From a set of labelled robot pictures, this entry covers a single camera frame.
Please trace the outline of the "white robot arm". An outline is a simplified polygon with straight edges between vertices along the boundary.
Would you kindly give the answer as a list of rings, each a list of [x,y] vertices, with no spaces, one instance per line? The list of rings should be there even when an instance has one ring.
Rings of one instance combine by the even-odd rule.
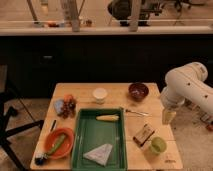
[[[166,86],[160,94],[164,107],[162,123],[168,125],[176,115],[176,110],[185,100],[198,105],[213,116],[213,88],[204,83],[208,77],[207,68],[200,62],[192,62],[173,68],[165,75]]]

